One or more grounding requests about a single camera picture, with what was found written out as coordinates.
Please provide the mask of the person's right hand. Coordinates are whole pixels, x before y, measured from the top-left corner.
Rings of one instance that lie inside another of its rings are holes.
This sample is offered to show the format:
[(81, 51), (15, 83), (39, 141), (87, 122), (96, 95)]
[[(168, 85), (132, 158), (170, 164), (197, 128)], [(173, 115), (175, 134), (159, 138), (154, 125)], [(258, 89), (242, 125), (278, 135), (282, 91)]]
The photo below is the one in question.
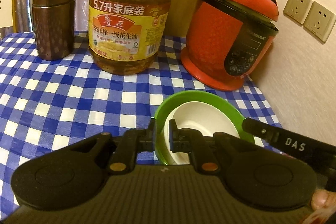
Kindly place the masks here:
[(336, 192), (330, 192), (324, 189), (318, 189), (314, 192), (311, 199), (311, 208), (313, 210), (332, 209), (335, 210)]

